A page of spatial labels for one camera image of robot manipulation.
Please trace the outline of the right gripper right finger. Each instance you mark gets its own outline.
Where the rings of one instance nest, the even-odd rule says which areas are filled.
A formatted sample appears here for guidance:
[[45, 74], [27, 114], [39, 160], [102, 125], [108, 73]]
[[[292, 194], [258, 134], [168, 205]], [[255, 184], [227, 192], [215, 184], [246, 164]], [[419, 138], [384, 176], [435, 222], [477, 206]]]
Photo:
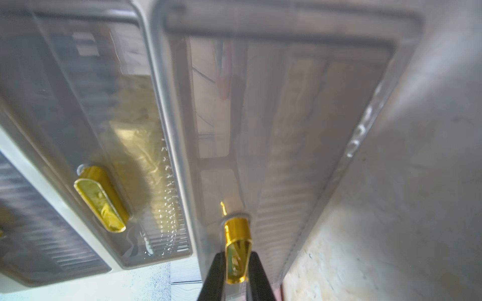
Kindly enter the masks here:
[[252, 252], [249, 259], [246, 300], [276, 301], [275, 294], [264, 271], [261, 259], [256, 252]]

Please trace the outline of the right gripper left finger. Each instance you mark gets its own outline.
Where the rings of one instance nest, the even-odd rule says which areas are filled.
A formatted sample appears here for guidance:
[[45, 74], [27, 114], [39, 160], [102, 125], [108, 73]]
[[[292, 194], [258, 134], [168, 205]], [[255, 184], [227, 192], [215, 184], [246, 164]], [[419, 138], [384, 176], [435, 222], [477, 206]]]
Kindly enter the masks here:
[[207, 278], [203, 282], [197, 301], [224, 300], [225, 264], [225, 253], [217, 253], [214, 256]]

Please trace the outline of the beige drawer organizer cabinet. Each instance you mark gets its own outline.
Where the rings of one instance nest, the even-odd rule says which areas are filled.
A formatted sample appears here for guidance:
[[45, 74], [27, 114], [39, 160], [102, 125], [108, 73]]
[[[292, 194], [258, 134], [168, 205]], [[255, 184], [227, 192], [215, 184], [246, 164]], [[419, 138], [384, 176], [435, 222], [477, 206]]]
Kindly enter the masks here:
[[481, 299], [480, 1], [2, 1], [1, 292]]

